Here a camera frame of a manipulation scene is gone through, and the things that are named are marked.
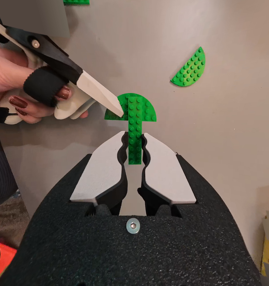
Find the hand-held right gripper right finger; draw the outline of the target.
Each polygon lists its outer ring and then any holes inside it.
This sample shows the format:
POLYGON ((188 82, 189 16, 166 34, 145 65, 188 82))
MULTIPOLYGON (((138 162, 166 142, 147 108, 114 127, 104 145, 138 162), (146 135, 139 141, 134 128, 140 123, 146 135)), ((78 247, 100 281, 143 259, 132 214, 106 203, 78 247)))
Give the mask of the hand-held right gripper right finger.
POLYGON ((148 133, 142 135, 143 163, 139 195, 146 215, 155 216, 162 205, 178 216, 176 205, 192 205, 196 197, 179 163, 178 155, 148 133))

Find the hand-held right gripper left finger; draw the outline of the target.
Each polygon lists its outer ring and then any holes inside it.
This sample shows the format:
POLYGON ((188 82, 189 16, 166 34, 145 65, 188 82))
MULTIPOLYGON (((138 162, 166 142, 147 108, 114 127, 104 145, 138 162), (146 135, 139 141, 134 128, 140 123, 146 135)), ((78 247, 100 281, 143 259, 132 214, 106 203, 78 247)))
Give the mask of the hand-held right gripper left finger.
POLYGON ((119 215, 128 191, 124 167, 127 147, 126 131, 101 144, 92 153, 70 201, 93 203, 94 206, 107 205, 112 215, 119 215))

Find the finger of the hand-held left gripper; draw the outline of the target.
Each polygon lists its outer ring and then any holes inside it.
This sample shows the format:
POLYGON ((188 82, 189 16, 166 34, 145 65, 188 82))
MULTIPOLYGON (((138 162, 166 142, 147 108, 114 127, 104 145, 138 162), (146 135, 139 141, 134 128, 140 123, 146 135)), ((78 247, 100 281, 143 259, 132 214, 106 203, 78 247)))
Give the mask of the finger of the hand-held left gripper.
POLYGON ((118 97, 84 70, 77 80, 77 87, 117 116, 124 115, 118 97))

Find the long green lego plate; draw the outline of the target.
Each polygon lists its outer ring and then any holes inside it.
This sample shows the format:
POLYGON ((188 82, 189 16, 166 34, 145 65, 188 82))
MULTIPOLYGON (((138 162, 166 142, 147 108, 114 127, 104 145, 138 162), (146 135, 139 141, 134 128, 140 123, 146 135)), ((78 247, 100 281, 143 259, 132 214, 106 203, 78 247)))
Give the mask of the long green lego plate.
POLYGON ((128 133, 129 133, 129 165, 141 164, 142 160, 142 97, 129 94, 128 97, 128 133))

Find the green half-round lego plate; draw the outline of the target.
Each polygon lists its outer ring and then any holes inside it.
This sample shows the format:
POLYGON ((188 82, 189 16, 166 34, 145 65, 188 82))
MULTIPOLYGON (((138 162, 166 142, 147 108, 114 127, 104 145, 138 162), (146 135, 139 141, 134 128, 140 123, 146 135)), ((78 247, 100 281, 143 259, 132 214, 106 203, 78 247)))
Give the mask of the green half-round lego plate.
POLYGON ((204 50, 202 47, 199 47, 174 75, 171 83, 179 87, 191 86, 201 78, 205 69, 205 63, 204 50))
POLYGON ((105 120, 128 121, 129 119, 142 119, 142 121, 147 122, 157 121, 154 107, 145 97, 135 93, 126 93, 119 95, 118 100, 124 111, 124 115, 119 117, 107 109, 104 115, 105 120))

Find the person's left hand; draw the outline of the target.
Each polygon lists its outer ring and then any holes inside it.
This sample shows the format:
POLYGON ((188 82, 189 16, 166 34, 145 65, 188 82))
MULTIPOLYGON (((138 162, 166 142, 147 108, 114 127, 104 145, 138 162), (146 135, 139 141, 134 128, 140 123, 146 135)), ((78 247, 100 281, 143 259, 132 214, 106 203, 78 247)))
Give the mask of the person's left hand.
MULTIPOLYGON (((28 59, 24 52, 0 48, 0 101, 8 91, 22 89, 25 80, 32 73, 33 69, 28 68, 28 59)), ((9 97, 9 103, 15 107, 18 116, 30 124, 54 114, 54 108, 15 94, 9 97)))

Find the yellow cardboard box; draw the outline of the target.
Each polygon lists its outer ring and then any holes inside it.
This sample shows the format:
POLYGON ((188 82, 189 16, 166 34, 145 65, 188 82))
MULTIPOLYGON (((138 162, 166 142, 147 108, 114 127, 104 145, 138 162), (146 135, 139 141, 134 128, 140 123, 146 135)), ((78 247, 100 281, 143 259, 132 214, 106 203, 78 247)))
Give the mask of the yellow cardboard box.
POLYGON ((263 241, 263 251, 262 251, 262 258, 261 258, 261 266, 260 266, 260 273, 262 276, 267 277, 265 271, 265 264, 269 264, 269 240, 264 237, 263 241))

